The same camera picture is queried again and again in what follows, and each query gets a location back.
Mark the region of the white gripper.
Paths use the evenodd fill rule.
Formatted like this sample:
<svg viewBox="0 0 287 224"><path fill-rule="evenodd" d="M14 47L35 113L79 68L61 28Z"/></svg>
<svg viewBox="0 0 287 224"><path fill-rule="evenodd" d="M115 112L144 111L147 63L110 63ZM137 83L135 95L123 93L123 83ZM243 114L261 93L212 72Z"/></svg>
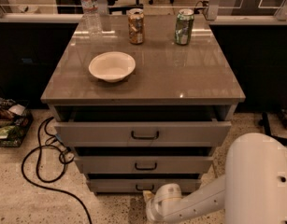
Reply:
<svg viewBox="0 0 287 224"><path fill-rule="evenodd" d="M146 204L147 219L151 223L159 223L176 210L176 205L181 201L181 189L178 184L161 186L155 194L150 190L143 191Z"/></svg>

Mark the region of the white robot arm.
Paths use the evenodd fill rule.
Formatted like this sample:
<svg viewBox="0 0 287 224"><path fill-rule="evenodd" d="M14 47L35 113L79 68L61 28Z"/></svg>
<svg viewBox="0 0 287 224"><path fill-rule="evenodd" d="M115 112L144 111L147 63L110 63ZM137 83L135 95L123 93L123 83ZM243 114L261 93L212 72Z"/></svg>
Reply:
<svg viewBox="0 0 287 224"><path fill-rule="evenodd" d="M287 147L262 133L230 146L225 174L184 197L179 185L144 193L152 223L176 224L223 209L225 224L287 224Z"/></svg>

